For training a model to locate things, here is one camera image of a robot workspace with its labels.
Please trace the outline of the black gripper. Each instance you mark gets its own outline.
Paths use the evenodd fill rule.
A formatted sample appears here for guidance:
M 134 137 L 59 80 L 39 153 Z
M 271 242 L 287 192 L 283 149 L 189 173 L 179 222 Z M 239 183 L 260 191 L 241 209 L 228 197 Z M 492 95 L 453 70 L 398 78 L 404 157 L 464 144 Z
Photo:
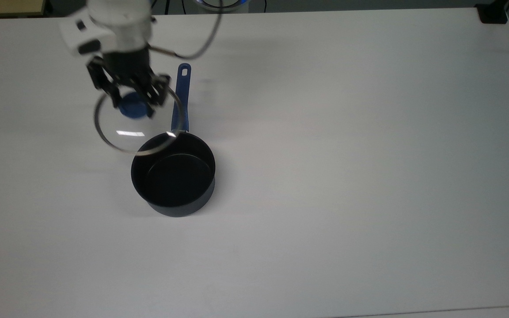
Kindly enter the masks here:
M 121 102 L 118 85 L 144 85 L 147 117 L 154 117 L 157 109 L 164 107 L 168 97 L 171 76 L 153 73 L 148 48 L 103 53 L 101 58 L 89 60 L 87 72 L 94 87 L 111 98 L 115 109 L 118 109 Z

